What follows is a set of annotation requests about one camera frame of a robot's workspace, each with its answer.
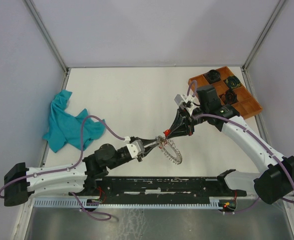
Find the silver keyring with keys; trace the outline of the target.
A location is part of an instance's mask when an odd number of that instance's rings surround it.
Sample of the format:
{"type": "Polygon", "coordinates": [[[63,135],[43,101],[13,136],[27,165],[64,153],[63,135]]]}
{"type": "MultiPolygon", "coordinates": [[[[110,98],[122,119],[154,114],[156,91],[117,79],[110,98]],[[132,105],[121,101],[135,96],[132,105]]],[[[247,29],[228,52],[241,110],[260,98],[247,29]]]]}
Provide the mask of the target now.
{"type": "Polygon", "coordinates": [[[159,135],[156,137],[156,142],[166,158],[176,165],[180,165],[182,163],[182,154],[176,147],[173,140],[166,139],[165,137],[159,135]]]}

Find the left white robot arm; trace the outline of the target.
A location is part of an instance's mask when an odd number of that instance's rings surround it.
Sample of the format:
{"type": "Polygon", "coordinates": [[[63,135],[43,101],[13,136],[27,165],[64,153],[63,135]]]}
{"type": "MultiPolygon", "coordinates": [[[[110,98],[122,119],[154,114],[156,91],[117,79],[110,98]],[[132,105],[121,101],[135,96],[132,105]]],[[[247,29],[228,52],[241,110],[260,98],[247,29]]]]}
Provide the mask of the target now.
{"type": "Polygon", "coordinates": [[[4,176],[0,198],[6,207],[15,207],[39,196],[92,195],[97,190],[96,180],[108,175],[109,170],[132,160],[142,161],[158,145],[156,138],[129,137],[125,146],[115,149],[109,143],[103,144],[77,163],[54,167],[27,167],[24,162],[17,163],[4,176]]]}

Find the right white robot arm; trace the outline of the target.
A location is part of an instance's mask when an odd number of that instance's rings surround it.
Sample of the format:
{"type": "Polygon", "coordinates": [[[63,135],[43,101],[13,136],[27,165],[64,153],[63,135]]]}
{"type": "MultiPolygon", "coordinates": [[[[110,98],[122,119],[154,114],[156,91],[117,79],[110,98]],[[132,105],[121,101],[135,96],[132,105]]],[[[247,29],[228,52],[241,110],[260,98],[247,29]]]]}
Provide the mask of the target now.
{"type": "Polygon", "coordinates": [[[218,193],[254,192],[266,204],[283,200],[294,204],[294,156],[285,157],[252,131],[230,104],[222,105],[214,87],[202,86],[193,94],[178,94],[176,117],[167,139],[191,136],[196,125],[207,122],[233,140],[253,161],[258,173],[229,170],[216,183],[218,193]]]}

